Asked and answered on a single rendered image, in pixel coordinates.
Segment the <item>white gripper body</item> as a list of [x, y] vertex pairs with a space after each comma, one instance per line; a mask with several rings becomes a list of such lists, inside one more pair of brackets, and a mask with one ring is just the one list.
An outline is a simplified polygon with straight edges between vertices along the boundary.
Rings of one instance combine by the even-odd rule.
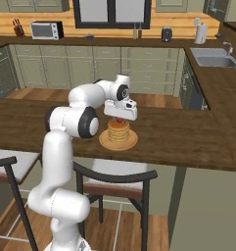
[[107, 100], [105, 102], [104, 114], [135, 121], [137, 119], [137, 103], [133, 100], [122, 100], [117, 105], [116, 101]]

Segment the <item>stack of pancakes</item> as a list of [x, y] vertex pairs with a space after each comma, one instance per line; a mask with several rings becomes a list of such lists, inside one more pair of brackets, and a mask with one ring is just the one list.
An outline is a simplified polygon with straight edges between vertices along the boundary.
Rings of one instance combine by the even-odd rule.
[[123, 143], [129, 138], [129, 122], [118, 123], [115, 121], [108, 122], [108, 137], [113, 143]]

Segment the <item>round orange-brown plate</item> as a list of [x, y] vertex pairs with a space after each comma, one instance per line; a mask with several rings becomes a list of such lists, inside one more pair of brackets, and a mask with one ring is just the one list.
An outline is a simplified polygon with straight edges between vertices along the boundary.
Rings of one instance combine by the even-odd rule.
[[123, 143], [113, 143], [108, 137], [108, 130], [103, 131], [99, 136], [102, 146], [113, 151], [124, 151], [132, 148], [138, 141], [138, 136], [133, 130], [129, 130], [129, 138]]

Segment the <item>dark dishwasher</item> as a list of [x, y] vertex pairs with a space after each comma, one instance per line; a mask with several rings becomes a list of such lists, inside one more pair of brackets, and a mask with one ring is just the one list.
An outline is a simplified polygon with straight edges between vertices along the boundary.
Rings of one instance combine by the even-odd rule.
[[207, 110], [209, 108], [188, 58], [184, 59], [179, 99], [183, 109]]

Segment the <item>dark grey toaster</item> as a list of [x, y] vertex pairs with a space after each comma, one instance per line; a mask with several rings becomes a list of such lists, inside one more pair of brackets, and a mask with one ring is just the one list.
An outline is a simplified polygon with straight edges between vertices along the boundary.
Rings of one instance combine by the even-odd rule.
[[162, 28], [162, 42], [170, 42], [172, 39], [172, 29], [169, 26]]

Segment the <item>dark framed window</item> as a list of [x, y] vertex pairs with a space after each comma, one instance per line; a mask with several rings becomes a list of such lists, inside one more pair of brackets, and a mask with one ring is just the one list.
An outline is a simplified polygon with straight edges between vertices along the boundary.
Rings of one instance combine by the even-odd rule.
[[150, 28], [152, 0], [72, 0], [76, 28]]

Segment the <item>grey sink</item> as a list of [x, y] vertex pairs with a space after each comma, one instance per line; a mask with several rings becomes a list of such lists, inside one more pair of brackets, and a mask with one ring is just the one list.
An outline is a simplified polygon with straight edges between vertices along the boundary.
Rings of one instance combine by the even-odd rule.
[[223, 48], [191, 48], [200, 67], [234, 68], [236, 60]]

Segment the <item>silver toaster oven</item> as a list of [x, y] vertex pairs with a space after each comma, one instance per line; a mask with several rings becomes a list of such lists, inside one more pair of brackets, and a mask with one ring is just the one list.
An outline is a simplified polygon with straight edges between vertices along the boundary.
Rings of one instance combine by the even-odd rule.
[[63, 23], [56, 22], [32, 22], [30, 24], [33, 39], [59, 40], [64, 37]]

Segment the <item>dark oven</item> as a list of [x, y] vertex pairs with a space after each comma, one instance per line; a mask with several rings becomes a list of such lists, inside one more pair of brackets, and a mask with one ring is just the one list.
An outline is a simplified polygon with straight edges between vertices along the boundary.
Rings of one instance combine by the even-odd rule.
[[0, 98], [5, 98], [16, 88], [17, 80], [8, 46], [0, 48]]

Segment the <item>silver tap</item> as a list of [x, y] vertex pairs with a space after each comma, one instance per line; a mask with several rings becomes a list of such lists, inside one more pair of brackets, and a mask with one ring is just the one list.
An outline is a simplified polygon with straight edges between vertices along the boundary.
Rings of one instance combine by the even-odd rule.
[[223, 43], [223, 45], [227, 45], [227, 46], [228, 46], [228, 50], [227, 50], [226, 56], [227, 56], [227, 57], [231, 56], [231, 54], [232, 54], [232, 52], [233, 52], [232, 43], [230, 43], [230, 42], [225, 42], [225, 41], [223, 41], [222, 43]]

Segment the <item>brown knife block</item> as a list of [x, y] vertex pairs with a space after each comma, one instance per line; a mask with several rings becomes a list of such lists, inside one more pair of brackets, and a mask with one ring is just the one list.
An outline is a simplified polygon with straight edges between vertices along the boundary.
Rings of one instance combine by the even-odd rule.
[[17, 37], [24, 37], [24, 29], [18, 19], [13, 20], [14, 31]]

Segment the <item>dark frame chair white seat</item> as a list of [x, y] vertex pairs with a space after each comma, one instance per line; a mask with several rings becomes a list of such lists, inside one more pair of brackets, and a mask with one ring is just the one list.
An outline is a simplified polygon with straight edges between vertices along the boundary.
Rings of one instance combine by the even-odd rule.
[[10, 184], [28, 237], [27, 242], [32, 251], [38, 251], [38, 248], [19, 191], [19, 185], [24, 182], [35, 163], [41, 160], [40, 153], [0, 149], [0, 181], [8, 181]]
[[147, 251], [150, 181], [158, 176], [156, 171], [115, 176], [97, 173], [78, 163], [73, 163], [76, 172], [77, 191], [87, 193], [91, 203], [99, 201], [99, 223], [104, 220], [103, 196], [127, 198], [141, 215], [141, 251]]

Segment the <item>green wall cupboard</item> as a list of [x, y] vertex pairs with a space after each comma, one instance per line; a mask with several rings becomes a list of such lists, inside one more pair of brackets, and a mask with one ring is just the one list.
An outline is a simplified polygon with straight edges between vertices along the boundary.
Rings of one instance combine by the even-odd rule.
[[188, 0], [156, 0], [156, 11], [158, 13], [185, 13]]

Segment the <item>green wall cupboards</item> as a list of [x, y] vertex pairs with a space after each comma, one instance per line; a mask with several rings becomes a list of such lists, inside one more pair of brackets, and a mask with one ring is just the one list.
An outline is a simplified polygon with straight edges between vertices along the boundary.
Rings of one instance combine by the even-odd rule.
[[11, 12], [60, 13], [70, 9], [69, 0], [7, 0]]

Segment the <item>dark wall shelf unit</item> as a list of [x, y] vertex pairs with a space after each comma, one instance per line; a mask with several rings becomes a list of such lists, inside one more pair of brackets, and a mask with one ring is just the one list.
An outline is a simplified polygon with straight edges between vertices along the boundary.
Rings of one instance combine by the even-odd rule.
[[203, 13], [219, 22], [225, 22], [228, 18], [230, 3], [231, 0], [205, 0]]

